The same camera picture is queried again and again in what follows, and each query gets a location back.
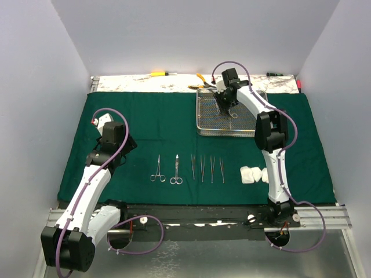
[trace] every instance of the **white robotic arm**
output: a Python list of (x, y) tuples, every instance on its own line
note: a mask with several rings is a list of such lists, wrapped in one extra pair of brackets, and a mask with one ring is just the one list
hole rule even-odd
[(293, 212), (293, 204), (286, 177), (285, 150), (288, 140), (287, 119), (277, 108), (266, 102), (249, 85), (250, 81), (241, 81), (234, 68), (222, 72), (223, 80), (216, 83), (214, 97), (222, 113), (242, 103), (257, 119), (255, 142), (262, 151), (269, 178), (268, 204), (274, 218), (285, 218)]
[[(237, 90), (237, 100), (248, 108), (248, 110), (254, 115), (255, 119), (258, 117), (258, 114), (262, 112), (274, 112), (273, 109), (267, 108), (274, 107), (273, 105), (266, 102), (256, 91), (253, 94), (250, 89), (245, 86)], [(272, 150), (269, 153), (266, 150), (262, 150), (265, 164), (267, 165), (268, 179), (269, 179), (269, 199), (274, 203), (283, 203), (289, 200), (288, 195), (283, 190), (283, 186), (288, 192), (288, 181), (286, 177), (286, 167), (285, 167), (285, 151), (282, 151), (282, 148)], [(279, 179), (280, 169), (278, 167), (278, 159), (281, 160), (281, 173), (283, 184)]]
[(121, 164), (121, 157), (137, 145), (123, 123), (114, 122), (110, 114), (94, 119), (92, 124), (101, 134), (100, 149), (96, 149), (97, 145), (86, 158), (81, 182), (63, 215), (54, 227), (45, 227), (41, 233), (45, 261), (49, 266), (56, 266), (59, 261), (61, 268), (87, 271), (98, 242), (111, 227), (127, 217), (124, 202), (108, 200), (91, 219), (99, 196)]

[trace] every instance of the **surgical scissors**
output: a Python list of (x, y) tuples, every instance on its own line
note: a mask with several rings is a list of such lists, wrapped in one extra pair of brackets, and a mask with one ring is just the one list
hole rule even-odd
[(162, 175), (160, 173), (160, 155), (158, 155), (156, 174), (155, 175), (151, 175), (150, 176), (150, 180), (151, 181), (155, 181), (157, 177), (159, 177), (159, 179), (160, 179), (161, 182), (164, 182), (166, 180), (165, 175)]
[(176, 155), (175, 157), (175, 177), (172, 177), (170, 179), (171, 184), (181, 184), (183, 182), (183, 179), (178, 177), (178, 168), (179, 168), (179, 156)]

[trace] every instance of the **purple tube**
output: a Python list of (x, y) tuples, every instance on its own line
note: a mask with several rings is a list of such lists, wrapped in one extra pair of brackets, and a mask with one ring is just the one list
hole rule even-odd
[(304, 252), (309, 252), (309, 251), (312, 251), (314, 249), (316, 249), (318, 246), (320, 246), (322, 244), (322, 242), (324, 241), (325, 237), (326, 237), (326, 223), (325, 223), (325, 218), (323, 217), (322, 213), (320, 212), (320, 210), (315, 206), (313, 205), (312, 203), (310, 202), (307, 202), (307, 201), (301, 201), (301, 202), (297, 202), (293, 196), (287, 191), (287, 189), (285, 187), (283, 187), (283, 190), (286, 192), (286, 194), (289, 196), (289, 198), (294, 202), (294, 204), (296, 204), (297, 206), (301, 205), (301, 204), (307, 204), (308, 206), (311, 206), (312, 208), (314, 208), (319, 216), (321, 217), (321, 220), (322, 220), (322, 225), (323, 225), (323, 232), (322, 232), (322, 236), (320, 238), (320, 240), (315, 244), (313, 245), (312, 247), (310, 248), (307, 248), (307, 249), (302, 249), (302, 250), (294, 250), (294, 249), (289, 249), (289, 248), (284, 248), (284, 247), (279, 247), (277, 245), (274, 245), (270, 240), (269, 238), (266, 236), (265, 239), (269, 242), (269, 244), (271, 245), (271, 247), (273, 248), (276, 248), (278, 250), (281, 250), (281, 251), (286, 251), (286, 252), (290, 252), (290, 253), (304, 253)]
[(162, 240), (163, 240), (163, 234), (164, 234), (164, 231), (163, 231), (163, 225), (162, 225), (161, 221), (160, 221), (158, 218), (154, 217), (154, 216), (151, 216), (151, 215), (140, 215), (140, 216), (135, 216), (135, 217), (132, 217), (132, 218), (127, 219), (127, 220), (125, 220), (125, 221), (122, 221), (122, 222), (119, 223), (119, 224), (116, 224), (116, 225), (113, 226), (112, 228), (119, 227), (119, 226), (121, 226), (121, 225), (123, 225), (123, 224), (126, 224), (126, 223), (128, 223), (128, 222), (130, 222), (130, 221), (133, 221), (133, 220), (135, 220), (135, 219), (139, 219), (139, 218), (142, 218), (142, 217), (152, 218), (152, 219), (156, 220), (156, 221), (159, 223), (159, 225), (160, 225), (160, 228), (161, 228), (161, 238), (160, 238), (160, 240), (158, 241), (158, 243), (156, 244), (156, 246), (153, 247), (153, 248), (151, 248), (151, 249), (149, 249), (149, 250), (141, 251), (141, 252), (131, 252), (131, 251), (125, 251), (125, 250), (117, 250), (117, 249), (115, 249), (115, 248), (113, 248), (113, 247), (111, 246), (109, 235), (107, 235), (107, 244), (108, 244), (108, 246), (110, 247), (110, 250), (114, 250), (114, 251), (116, 251), (116, 252), (118, 251), (118, 252), (121, 253), (121, 254), (129, 254), (129, 255), (144, 255), (144, 254), (148, 254), (148, 253), (150, 253), (150, 252), (156, 250), (156, 249), (161, 245)]

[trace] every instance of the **wire mesh basket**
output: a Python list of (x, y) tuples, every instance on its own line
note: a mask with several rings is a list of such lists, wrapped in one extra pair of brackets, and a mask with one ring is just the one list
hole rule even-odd
[[(243, 105), (238, 104), (229, 110), (229, 115), (221, 114), (216, 100), (216, 89), (198, 89), (196, 96), (197, 132), (203, 136), (254, 137), (256, 119)], [(257, 91), (267, 100), (264, 91)]]

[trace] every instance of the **cable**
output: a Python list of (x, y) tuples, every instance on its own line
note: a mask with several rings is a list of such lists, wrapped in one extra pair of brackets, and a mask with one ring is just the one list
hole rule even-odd
[(288, 195), (289, 199), (294, 203), (296, 204), (297, 206), (301, 205), (301, 204), (306, 204), (312, 208), (314, 208), (319, 216), (321, 217), (321, 220), (322, 220), (322, 223), (323, 223), (323, 232), (322, 232), (322, 237), (320, 238), (320, 240), (312, 247), (310, 248), (307, 248), (307, 249), (303, 249), (303, 250), (292, 250), (292, 249), (288, 249), (288, 248), (284, 248), (284, 247), (280, 247), (280, 246), (276, 246), (274, 245), (270, 240), (269, 238), (266, 236), (265, 238), (267, 239), (267, 241), (271, 244), (271, 247), (273, 248), (276, 248), (276, 249), (279, 249), (279, 250), (282, 250), (282, 251), (286, 251), (286, 252), (291, 252), (291, 253), (303, 253), (303, 252), (308, 252), (308, 251), (312, 251), (313, 249), (317, 248), (319, 245), (321, 245), (321, 243), (324, 241), (325, 237), (326, 237), (326, 223), (325, 223), (325, 218), (323, 217), (322, 213), (320, 212), (320, 210), (312, 203), (308, 202), (308, 201), (301, 201), (301, 202), (297, 202), (294, 197), (289, 193), (289, 191), (285, 188), (284, 186), (284, 182), (283, 182), (283, 175), (282, 175), (282, 167), (281, 167), (281, 156), (280, 154), (283, 152), (283, 151), (287, 151), (289, 148), (291, 148), (296, 140), (297, 140), (297, 134), (298, 134), (298, 131), (297, 131), (297, 126), (294, 122), (294, 120), (288, 115), (286, 114), (285, 112), (283, 112), (282, 110), (278, 109), (278, 108), (275, 108), (275, 107), (272, 107), (272, 106), (269, 106), (267, 105), (263, 99), (253, 90), (252, 86), (251, 86), (251, 79), (250, 79), (250, 73), (248, 71), (248, 69), (242, 65), (241, 63), (238, 63), (238, 62), (234, 62), (234, 61), (225, 61), (225, 62), (222, 62), (220, 64), (218, 64), (213, 72), (212, 72), (212, 79), (215, 81), (215, 78), (214, 78), (214, 73), (215, 73), (215, 70), (220, 66), (220, 65), (223, 65), (223, 64), (226, 64), (226, 63), (233, 63), (233, 64), (237, 64), (239, 66), (241, 66), (247, 76), (248, 76), (248, 80), (249, 80), (249, 90), (250, 92), (252, 93), (252, 95), (266, 108), (268, 109), (272, 109), (278, 113), (280, 113), (281, 115), (285, 116), (290, 122), (291, 124), (293, 125), (294, 127), (294, 138), (292, 140), (292, 142), (287, 145), (286, 147), (282, 148), (279, 152), (278, 152), (278, 155), (277, 155), (277, 158), (278, 158), (278, 174), (279, 174), (279, 182), (281, 183), (281, 187), (283, 188), (283, 190), (285, 191), (285, 193)]
[(101, 111), (111, 111), (111, 112), (114, 112), (116, 113), (117, 115), (119, 115), (121, 117), (121, 119), (123, 120), (123, 122), (125, 123), (125, 138), (123, 139), (122, 141), (122, 144), (121, 146), (118, 148), (118, 150), (106, 161), (104, 162), (91, 176), (90, 178), (88, 179), (88, 182), (86, 182), (83, 186), (83, 188), (81, 189), (78, 197), (76, 198), (76, 202), (74, 204), (74, 206), (72, 207), (72, 210), (71, 210), (71, 214), (70, 214), (70, 218), (67, 219), (66, 221), (66, 224), (65, 226), (63, 227), (62, 231), (61, 231), (61, 234), (59, 236), (59, 239), (58, 239), (58, 242), (57, 242), (57, 250), (56, 250), (56, 269), (57, 269), (57, 274), (58, 274), (58, 277), (59, 278), (68, 278), (71, 274), (72, 274), (72, 271), (73, 270), (70, 270), (66, 276), (63, 276), (62, 272), (61, 272), (61, 269), (60, 269), (60, 249), (61, 249), (61, 245), (62, 245), (62, 241), (63, 241), (63, 237), (67, 231), (67, 228), (69, 226), (69, 224), (71, 223), (71, 220), (73, 219), (73, 216), (75, 214), (75, 211), (77, 209), (77, 206), (81, 200), (81, 197), (83, 195), (83, 193), (85, 192), (86, 188), (88, 187), (88, 185), (90, 184), (90, 182), (92, 181), (92, 179), (94, 179), (94, 177), (96, 176), (96, 174), (99, 173), (100, 170), (102, 170), (103, 168), (105, 168), (112, 160), (115, 159), (115, 157), (121, 152), (121, 150), (123, 149), (123, 147), (125, 146), (126, 144), (126, 141), (128, 140), (128, 137), (129, 137), (129, 125), (128, 125), (128, 122), (126, 121), (125, 117), (120, 113), (118, 112), (117, 110), (115, 109), (112, 109), (112, 108), (101, 108), (101, 109), (98, 109), (93, 117), (92, 117), (92, 121), (94, 121), (95, 119), (95, 116), (101, 112)]
[(115, 226), (112, 227), (112, 229), (113, 228), (116, 228), (116, 227), (119, 227), (119, 226), (121, 226), (121, 225), (123, 225), (125, 223), (130, 222), (130, 221), (133, 221), (135, 219), (142, 218), (142, 217), (152, 218), (152, 219), (156, 220), (159, 223), (159, 225), (160, 225), (160, 228), (161, 228), (161, 237), (160, 237), (160, 240), (158, 241), (158, 243), (156, 244), (155, 247), (153, 247), (153, 248), (151, 248), (151, 249), (149, 249), (147, 251), (141, 251), (141, 252), (131, 252), (131, 251), (125, 251), (125, 250), (115, 249), (115, 248), (112, 247), (112, 245), (110, 243), (110, 238), (107, 235), (107, 244), (109, 246), (109, 249), (108, 250), (113, 250), (113, 251), (116, 251), (116, 253), (129, 254), (129, 255), (144, 255), (144, 254), (148, 254), (148, 253), (156, 250), (161, 245), (161, 243), (163, 241), (163, 234), (164, 234), (163, 225), (162, 225), (161, 221), (157, 217), (154, 217), (154, 216), (151, 216), (151, 215), (135, 216), (135, 217), (129, 218), (129, 219), (125, 220), (125, 221), (122, 221), (119, 224), (116, 224)]
[(130, 221), (130, 236), (133, 234), (133, 221)]
[(285, 221), (284, 225), (282, 226), (281, 230), (279, 231), (279, 234), (282, 235), (283, 234), (283, 229), (288, 225), (288, 222)]

